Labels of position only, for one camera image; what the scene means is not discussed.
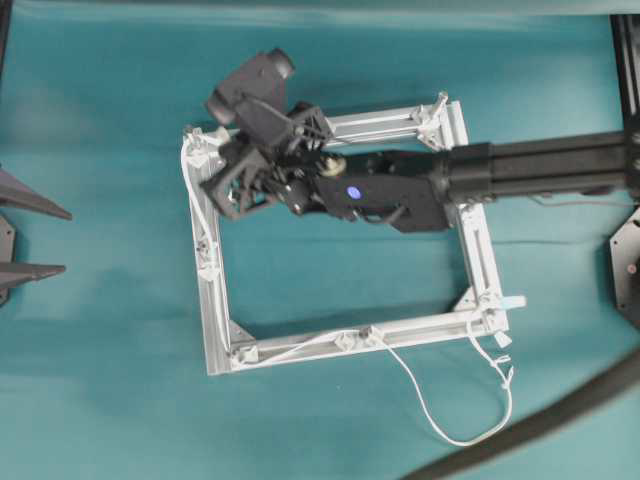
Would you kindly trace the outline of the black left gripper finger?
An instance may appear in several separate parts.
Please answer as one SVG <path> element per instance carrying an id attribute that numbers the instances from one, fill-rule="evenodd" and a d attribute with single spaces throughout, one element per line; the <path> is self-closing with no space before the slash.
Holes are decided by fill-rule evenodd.
<path id="1" fill-rule="evenodd" d="M 72 214 L 1 169 L 1 206 L 28 210 L 70 221 Z"/>
<path id="2" fill-rule="evenodd" d="M 20 285 L 50 278 L 66 271 L 62 265 L 1 263 L 1 305 L 9 299 L 9 291 Z"/>

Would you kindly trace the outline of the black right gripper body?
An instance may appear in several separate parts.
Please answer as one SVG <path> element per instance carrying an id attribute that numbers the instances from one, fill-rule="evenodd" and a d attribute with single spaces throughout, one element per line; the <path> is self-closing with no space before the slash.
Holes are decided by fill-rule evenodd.
<path id="1" fill-rule="evenodd" d="M 329 169 L 323 151 L 332 131 L 322 110 L 305 102 L 284 113 L 266 101 L 243 101 L 249 115 L 223 144 L 223 168 L 199 183 L 222 216 L 239 220 L 275 203 L 295 215 L 324 212 L 315 179 Z"/>

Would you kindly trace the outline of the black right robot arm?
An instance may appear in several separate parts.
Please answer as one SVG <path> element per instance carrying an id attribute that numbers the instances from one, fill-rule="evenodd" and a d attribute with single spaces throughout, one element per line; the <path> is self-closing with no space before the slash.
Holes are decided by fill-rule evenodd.
<path id="1" fill-rule="evenodd" d="M 438 153 L 387 150 L 340 155 L 299 137 L 261 148 L 241 132 L 220 152 L 224 167 L 200 183 L 217 212 L 239 220 L 282 203 L 295 215 L 389 225 L 402 233 L 449 228 L 450 210 L 503 197 L 625 189 L 639 195 L 639 114 L 621 131 Z"/>

